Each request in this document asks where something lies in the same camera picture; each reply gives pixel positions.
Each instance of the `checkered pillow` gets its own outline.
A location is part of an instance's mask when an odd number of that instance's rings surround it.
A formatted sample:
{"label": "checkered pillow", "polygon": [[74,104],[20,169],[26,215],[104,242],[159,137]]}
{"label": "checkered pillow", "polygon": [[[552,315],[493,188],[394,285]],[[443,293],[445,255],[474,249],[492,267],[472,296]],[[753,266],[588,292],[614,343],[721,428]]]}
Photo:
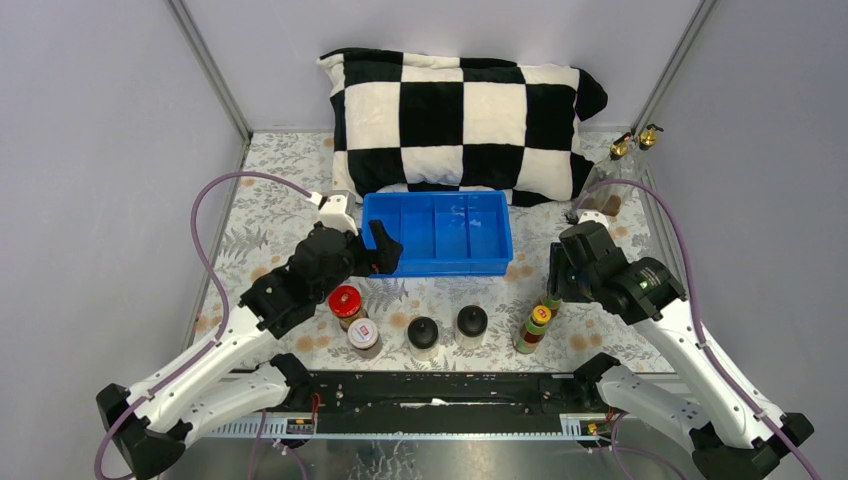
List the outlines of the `checkered pillow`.
{"label": "checkered pillow", "polygon": [[333,82],[336,189],[497,189],[530,206],[576,197],[592,167],[577,123],[607,95],[583,70],[361,48],[318,65]]}

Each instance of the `patterned mat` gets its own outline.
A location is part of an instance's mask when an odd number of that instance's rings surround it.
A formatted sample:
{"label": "patterned mat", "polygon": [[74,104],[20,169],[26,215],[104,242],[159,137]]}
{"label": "patterned mat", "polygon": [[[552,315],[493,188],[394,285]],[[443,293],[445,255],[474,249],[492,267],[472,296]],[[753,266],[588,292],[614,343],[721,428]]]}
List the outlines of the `patterned mat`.
{"label": "patterned mat", "polygon": [[[618,133],[581,133],[586,158],[597,161]],[[257,133],[244,169],[284,176],[309,190],[332,189],[333,139],[329,133]],[[572,371],[598,352],[607,352],[639,372],[671,372],[656,349],[632,328],[599,306],[564,306],[547,336],[531,355],[517,353],[513,331],[529,315],[544,290],[548,246],[568,227],[567,204],[532,208],[510,207],[515,259],[503,277],[444,277],[370,280],[351,279],[363,294],[365,307],[383,337],[377,358],[364,360],[326,305],[315,318],[292,330],[274,346],[248,358],[254,368],[281,352],[294,352],[309,369],[457,370],[457,371]],[[357,207],[357,222],[362,215]],[[317,221],[316,208],[285,187],[259,179],[241,181],[228,220],[215,268],[231,304],[253,280],[283,265],[294,246]],[[634,195],[610,232],[628,258],[655,255],[642,204]],[[453,339],[453,320],[465,305],[483,307],[489,329],[483,346],[462,350]],[[196,337],[221,321],[221,301],[210,285],[195,325]],[[405,328],[417,316],[440,326],[440,352],[421,363],[408,353]]]}

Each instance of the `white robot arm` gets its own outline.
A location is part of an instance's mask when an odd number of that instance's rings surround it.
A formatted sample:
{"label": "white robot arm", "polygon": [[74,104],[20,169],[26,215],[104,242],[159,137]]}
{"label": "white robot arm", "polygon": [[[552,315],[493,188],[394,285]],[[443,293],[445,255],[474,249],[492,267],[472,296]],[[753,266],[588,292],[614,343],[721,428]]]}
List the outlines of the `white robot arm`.
{"label": "white robot arm", "polygon": [[351,276],[392,273],[403,247],[379,221],[368,250],[350,216],[352,195],[313,194],[320,222],[288,262],[241,295],[223,329],[210,332],[168,365],[129,388],[111,384],[97,395],[106,430],[138,480],[165,471],[210,430],[266,407],[299,406],[310,377],[294,355],[277,355],[246,378],[215,385],[227,372],[311,318]]}
{"label": "white robot arm", "polygon": [[762,479],[788,448],[762,421],[780,419],[800,445],[813,432],[802,414],[785,413],[765,397],[704,329],[706,343],[729,376],[756,400],[758,414],[728,385],[698,341],[683,286],[659,261],[630,263],[599,214],[583,212],[551,245],[548,295],[566,302],[599,302],[659,350],[697,403],[645,382],[613,357],[599,354],[575,371],[611,407],[660,430],[686,449],[707,478]]}

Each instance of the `red lid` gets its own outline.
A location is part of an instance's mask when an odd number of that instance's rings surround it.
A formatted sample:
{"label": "red lid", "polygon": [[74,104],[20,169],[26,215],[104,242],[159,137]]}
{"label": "red lid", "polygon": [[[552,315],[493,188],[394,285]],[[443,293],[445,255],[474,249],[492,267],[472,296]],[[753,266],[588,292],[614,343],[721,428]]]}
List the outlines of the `red lid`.
{"label": "red lid", "polygon": [[349,317],[362,306],[362,295],[359,290],[350,285],[342,285],[330,294],[327,299],[330,311],[337,317]]}

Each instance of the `blue storage bin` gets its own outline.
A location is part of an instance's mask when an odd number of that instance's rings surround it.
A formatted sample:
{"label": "blue storage bin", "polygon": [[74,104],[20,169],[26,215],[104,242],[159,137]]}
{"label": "blue storage bin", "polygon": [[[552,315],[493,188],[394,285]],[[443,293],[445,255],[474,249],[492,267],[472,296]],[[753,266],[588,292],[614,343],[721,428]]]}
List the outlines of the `blue storage bin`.
{"label": "blue storage bin", "polygon": [[403,245],[397,271],[376,277],[495,276],[512,261],[512,231],[503,192],[373,193],[365,196],[362,234],[381,220]]}

